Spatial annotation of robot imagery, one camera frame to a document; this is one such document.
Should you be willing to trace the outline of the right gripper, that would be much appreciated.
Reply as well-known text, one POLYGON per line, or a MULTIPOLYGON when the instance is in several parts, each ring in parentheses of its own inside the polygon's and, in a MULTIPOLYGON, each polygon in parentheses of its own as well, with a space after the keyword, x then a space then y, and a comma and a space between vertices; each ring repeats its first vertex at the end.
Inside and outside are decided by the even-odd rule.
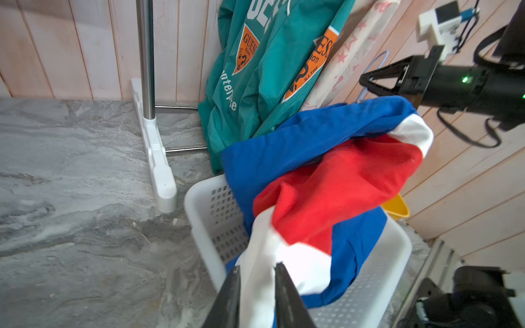
POLYGON ((445 113, 491 113, 489 82, 492 70, 478 61, 474 51, 473 66, 449 66, 440 61, 443 46, 433 46, 428 56, 415 55, 361 75, 359 83, 367 88, 383 88, 375 81, 397 78, 397 94, 420 105, 445 113))

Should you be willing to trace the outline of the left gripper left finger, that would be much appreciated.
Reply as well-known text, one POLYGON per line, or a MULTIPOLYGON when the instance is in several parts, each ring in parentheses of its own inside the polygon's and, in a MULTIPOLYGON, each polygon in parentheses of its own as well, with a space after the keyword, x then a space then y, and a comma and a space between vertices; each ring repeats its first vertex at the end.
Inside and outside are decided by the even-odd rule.
POLYGON ((241 271, 235 266, 226 276, 202 328, 238 328, 241 271))

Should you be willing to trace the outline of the blue red white jacket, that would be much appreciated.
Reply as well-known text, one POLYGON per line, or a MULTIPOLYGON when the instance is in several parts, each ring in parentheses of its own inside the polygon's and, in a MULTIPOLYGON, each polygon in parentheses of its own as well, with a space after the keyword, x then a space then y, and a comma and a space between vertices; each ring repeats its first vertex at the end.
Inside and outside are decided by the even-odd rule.
POLYGON ((235 263, 240 326, 275 326, 279 263, 308 308, 339 300, 384 231, 383 203, 432 143, 410 101, 384 96, 299 112, 227 147, 223 170, 250 236, 235 263))

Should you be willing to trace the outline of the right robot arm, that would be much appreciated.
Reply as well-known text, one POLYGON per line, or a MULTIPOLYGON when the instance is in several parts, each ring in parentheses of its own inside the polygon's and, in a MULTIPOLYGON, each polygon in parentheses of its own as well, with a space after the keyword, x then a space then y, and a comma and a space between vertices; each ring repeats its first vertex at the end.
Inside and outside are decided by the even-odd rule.
MULTIPOLYGON (((524 124, 524 6, 510 23, 484 38, 473 51, 472 66, 448 66, 479 21, 477 7, 461 11, 456 1, 422 13, 417 39, 428 43, 428 55, 413 55, 360 77, 364 90, 377 96, 399 95, 415 107, 446 113, 485 116, 493 147, 500 131, 524 124), (495 121, 493 127, 489 122, 495 121)), ((395 327, 523 327, 524 274, 494 266, 445 268, 447 291, 425 277, 410 296, 395 327)))

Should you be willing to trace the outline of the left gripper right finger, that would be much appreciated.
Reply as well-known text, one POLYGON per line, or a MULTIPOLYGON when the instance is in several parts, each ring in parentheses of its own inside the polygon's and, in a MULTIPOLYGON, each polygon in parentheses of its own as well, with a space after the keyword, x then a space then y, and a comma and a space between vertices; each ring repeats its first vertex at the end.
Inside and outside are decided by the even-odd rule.
POLYGON ((316 328, 285 265, 282 262, 278 263, 274 271, 277 327, 316 328))

